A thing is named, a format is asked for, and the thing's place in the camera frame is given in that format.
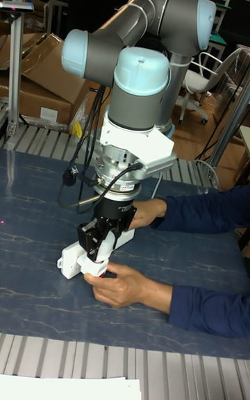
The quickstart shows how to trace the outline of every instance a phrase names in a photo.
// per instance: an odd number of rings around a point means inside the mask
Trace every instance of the person's hand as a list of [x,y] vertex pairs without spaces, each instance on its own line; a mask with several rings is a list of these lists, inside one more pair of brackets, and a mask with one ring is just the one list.
[[148,201],[134,201],[137,208],[129,230],[137,227],[148,226],[157,217],[166,215],[167,203],[163,199],[150,199]]
[[85,274],[87,283],[93,286],[94,297],[98,301],[119,309],[134,303],[169,313],[172,300],[172,287],[148,279],[128,266],[108,263],[107,270],[117,278],[100,278]]

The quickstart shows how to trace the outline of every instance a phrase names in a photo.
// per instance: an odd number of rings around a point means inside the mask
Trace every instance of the white object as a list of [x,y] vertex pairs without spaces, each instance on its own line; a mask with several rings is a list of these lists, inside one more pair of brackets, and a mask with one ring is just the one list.
[[114,125],[107,113],[103,118],[100,143],[104,146],[113,145],[137,156],[138,162],[144,167],[133,172],[136,179],[145,179],[175,161],[175,156],[172,156],[173,141],[164,136],[156,127],[151,131],[127,130]]
[[1,398],[8,400],[68,400],[79,392],[91,400],[141,400],[139,380],[125,377],[87,380],[84,378],[31,378],[0,375]]
[[40,117],[47,121],[57,122],[58,111],[52,110],[51,108],[41,107]]
[[73,278],[75,275],[91,274],[93,276],[100,276],[107,270],[108,259],[111,253],[121,247],[126,242],[132,240],[135,230],[123,232],[118,238],[116,247],[113,248],[115,243],[115,236],[113,232],[109,232],[106,239],[103,240],[98,250],[98,262],[91,261],[87,252],[79,244],[78,241],[65,247],[62,250],[62,256],[57,262],[58,269],[61,270],[62,275],[67,279]]

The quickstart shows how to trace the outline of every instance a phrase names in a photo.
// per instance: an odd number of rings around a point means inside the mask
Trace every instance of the blue table surface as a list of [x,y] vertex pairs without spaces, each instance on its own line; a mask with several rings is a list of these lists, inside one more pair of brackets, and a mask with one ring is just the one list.
[[[61,250],[77,241],[76,227],[90,221],[56,202],[66,163],[0,149],[0,332],[57,340],[207,356],[249,358],[248,340],[184,331],[165,314],[140,304],[113,310],[96,301],[79,274],[67,280],[56,267]],[[148,199],[156,184],[142,184]],[[202,187],[163,181],[158,196],[192,194]],[[86,189],[83,197],[92,194]],[[78,188],[64,198],[77,200]],[[233,233],[194,235],[136,230],[112,255],[162,283],[248,292],[250,282]]]

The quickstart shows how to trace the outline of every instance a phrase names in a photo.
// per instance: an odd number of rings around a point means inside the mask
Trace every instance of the white paper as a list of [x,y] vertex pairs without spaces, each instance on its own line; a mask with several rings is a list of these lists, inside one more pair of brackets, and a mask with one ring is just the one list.
[[30,378],[0,375],[2,399],[141,400],[139,380],[125,378]]
[[57,122],[58,112],[52,110],[51,108],[41,107],[40,117],[46,119],[47,121]]

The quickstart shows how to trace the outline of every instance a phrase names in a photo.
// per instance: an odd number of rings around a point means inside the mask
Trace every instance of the office chair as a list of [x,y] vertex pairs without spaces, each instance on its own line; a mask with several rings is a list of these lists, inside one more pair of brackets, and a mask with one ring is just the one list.
[[[178,97],[176,104],[181,107],[181,116],[179,119],[179,124],[182,125],[184,122],[184,114],[186,108],[190,108],[191,110],[197,111],[203,119],[201,120],[202,124],[206,124],[208,121],[208,115],[199,107],[206,95],[206,92],[211,90],[220,80],[222,74],[228,69],[228,67],[234,62],[237,56],[240,54],[241,48],[238,48],[233,53],[231,53],[223,62],[216,57],[212,56],[212,54],[206,53],[202,51],[199,54],[199,63],[191,61],[192,64],[198,65],[200,72],[195,73],[192,70],[187,70],[182,87],[186,88],[187,92],[184,97]],[[201,57],[202,55],[208,56],[216,60],[219,63],[219,67],[213,71],[207,67],[204,67],[201,64]],[[203,76],[203,71],[206,70],[210,72],[210,78],[207,79]],[[201,93],[200,101],[195,101],[194,99],[190,99],[190,95],[194,93]]]

